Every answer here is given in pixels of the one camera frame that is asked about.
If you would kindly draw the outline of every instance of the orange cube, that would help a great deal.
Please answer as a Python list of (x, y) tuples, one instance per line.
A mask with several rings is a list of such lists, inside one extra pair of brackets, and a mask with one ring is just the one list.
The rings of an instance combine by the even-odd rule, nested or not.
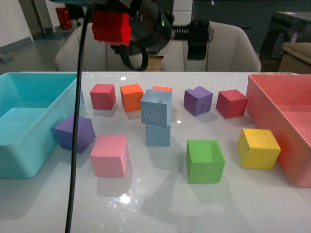
[(160, 91), (173, 91), (172, 87), (169, 86), (153, 86), (153, 90), (160, 90)]
[(120, 87), (122, 105), (126, 113), (140, 110), (140, 100), (144, 92), (138, 83)]

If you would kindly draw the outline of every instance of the chair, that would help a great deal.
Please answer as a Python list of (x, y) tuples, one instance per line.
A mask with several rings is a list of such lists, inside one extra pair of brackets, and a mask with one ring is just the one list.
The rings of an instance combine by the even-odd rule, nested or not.
[(246, 33), (239, 27), (210, 22), (214, 29), (205, 60), (187, 60), (187, 41), (170, 41), (162, 71), (260, 72), (260, 60)]
[[(81, 32), (82, 27), (77, 28), (56, 55), (57, 71), (77, 71)], [(140, 54), (132, 55), (130, 59), (134, 67), (140, 67), (142, 61)], [(87, 25), (83, 71), (130, 71), (110, 45), (94, 39), (92, 23)]]
[(282, 48), (287, 54), (282, 57), (279, 72), (311, 74), (311, 43), (285, 43)]

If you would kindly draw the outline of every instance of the light blue cube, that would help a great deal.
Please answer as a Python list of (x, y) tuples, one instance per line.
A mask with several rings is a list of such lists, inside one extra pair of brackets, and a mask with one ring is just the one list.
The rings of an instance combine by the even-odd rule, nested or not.
[(171, 127), (146, 125), (146, 144), (149, 147), (167, 147), (171, 144)]
[(171, 125), (172, 92), (148, 89), (140, 101), (141, 122), (146, 125)]

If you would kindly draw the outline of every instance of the foam cube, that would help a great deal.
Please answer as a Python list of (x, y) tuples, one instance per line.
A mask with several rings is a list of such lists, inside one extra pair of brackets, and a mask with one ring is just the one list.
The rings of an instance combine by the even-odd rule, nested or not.
[(171, 127), (146, 125), (146, 144), (149, 147), (165, 147), (171, 144)]
[(171, 125), (172, 92), (148, 89), (140, 101), (141, 122), (146, 125)]
[(218, 183), (225, 160), (217, 140), (188, 140), (186, 165), (189, 183)]
[(125, 135), (99, 135), (90, 155), (98, 177), (124, 177), (129, 151)]
[(113, 84), (96, 84), (90, 92), (94, 109), (111, 110), (116, 102)]
[[(73, 115), (66, 118), (55, 126), (54, 131), (57, 135), (61, 148), (72, 149)], [(91, 119), (79, 117), (77, 152), (82, 153), (96, 138)]]
[(248, 97), (238, 90), (220, 91), (216, 109), (224, 118), (241, 117), (244, 115)]
[(140, 110), (140, 100), (144, 92), (138, 83), (120, 87), (122, 105), (126, 113)]
[(173, 88), (169, 86), (153, 86), (152, 89), (160, 91), (173, 91)]
[(281, 152), (270, 130), (242, 129), (238, 153), (242, 167), (272, 169)]
[(205, 88), (198, 86), (194, 90), (185, 90), (184, 108), (192, 115), (197, 116), (210, 110), (213, 93)]

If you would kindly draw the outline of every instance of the yellow cube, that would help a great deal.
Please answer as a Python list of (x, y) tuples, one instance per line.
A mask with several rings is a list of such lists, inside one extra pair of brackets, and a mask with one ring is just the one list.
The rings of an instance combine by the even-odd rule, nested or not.
[(270, 130), (242, 129), (238, 142), (242, 167), (270, 170), (280, 152)]

